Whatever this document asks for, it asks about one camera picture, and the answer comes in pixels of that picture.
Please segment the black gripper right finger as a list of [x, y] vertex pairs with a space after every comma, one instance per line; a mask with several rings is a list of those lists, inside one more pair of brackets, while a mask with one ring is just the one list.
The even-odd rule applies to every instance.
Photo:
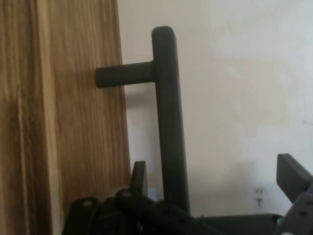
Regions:
[[290, 154], [278, 154], [276, 182], [292, 206], [279, 223], [277, 235], [313, 233], [313, 175]]

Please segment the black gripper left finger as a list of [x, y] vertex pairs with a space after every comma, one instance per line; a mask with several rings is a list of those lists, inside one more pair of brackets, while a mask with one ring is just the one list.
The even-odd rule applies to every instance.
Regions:
[[96, 198], [74, 201], [69, 208], [64, 235], [211, 235], [212, 228], [182, 210], [147, 196], [144, 161], [135, 162], [131, 184], [100, 202]]

